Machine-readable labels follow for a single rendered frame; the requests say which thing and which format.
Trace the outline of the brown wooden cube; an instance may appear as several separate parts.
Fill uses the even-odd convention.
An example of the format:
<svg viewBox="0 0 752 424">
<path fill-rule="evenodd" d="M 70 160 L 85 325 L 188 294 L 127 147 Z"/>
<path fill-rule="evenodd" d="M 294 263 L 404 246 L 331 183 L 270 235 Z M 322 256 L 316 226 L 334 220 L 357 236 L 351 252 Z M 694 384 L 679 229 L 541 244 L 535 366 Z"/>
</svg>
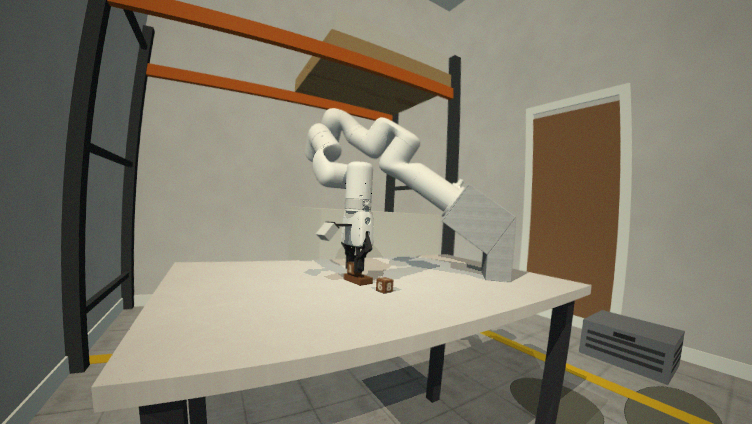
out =
<svg viewBox="0 0 752 424">
<path fill-rule="evenodd" d="M 381 293 L 390 293 L 393 292 L 393 279 L 389 278 L 377 278 L 376 280 L 376 291 Z"/>
<path fill-rule="evenodd" d="M 354 272 L 354 262 L 348 262 L 347 273 L 352 274 L 352 275 L 362 274 L 362 272 Z"/>
</svg>

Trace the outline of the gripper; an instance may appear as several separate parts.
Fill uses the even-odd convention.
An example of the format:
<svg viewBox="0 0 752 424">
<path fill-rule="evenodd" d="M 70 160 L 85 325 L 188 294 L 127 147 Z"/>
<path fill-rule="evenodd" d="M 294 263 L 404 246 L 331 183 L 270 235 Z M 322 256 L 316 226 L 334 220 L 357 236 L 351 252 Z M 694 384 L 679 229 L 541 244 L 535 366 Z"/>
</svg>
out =
<svg viewBox="0 0 752 424">
<path fill-rule="evenodd" d="M 373 213 L 371 210 L 345 209 L 342 224 L 352 224 L 342 226 L 341 233 L 341 244 L 347 255 L 346 269 L 348 262 L 354 262 L 354 272 L 362 272 L 366 255 L 372 251 L 374 244 Z"/>
</svg>

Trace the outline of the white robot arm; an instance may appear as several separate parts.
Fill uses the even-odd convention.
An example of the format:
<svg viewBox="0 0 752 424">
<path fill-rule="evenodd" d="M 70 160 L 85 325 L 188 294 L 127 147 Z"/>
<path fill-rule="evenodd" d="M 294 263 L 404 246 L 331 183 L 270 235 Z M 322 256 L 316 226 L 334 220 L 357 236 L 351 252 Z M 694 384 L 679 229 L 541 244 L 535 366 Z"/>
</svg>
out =
<svg viewBox="0 0 752 424">
<path fill-rule="evenodd" d="M 314 175 L 322 186 L 346 189 L 345 209 L 371 210 L 373 166 L 366 162 L 351 162 L 348 166 L 333 163 L 342 152 L 337 142 L 341 131 L 348 143 L 365 155 L 377 159 L 383 154 L 380 169 L 442 210 L 443 217 L 464 189 L 460 190 L 462 179 L 451 184 L 423 164 L 409 164 L 420 146 L 413 133 L 383 117 L 367 130 L 350 114 L 331 108 L 325 112 L 321 124 L 310 128 L 305 155 L 313 162 Z"/>
</svg>

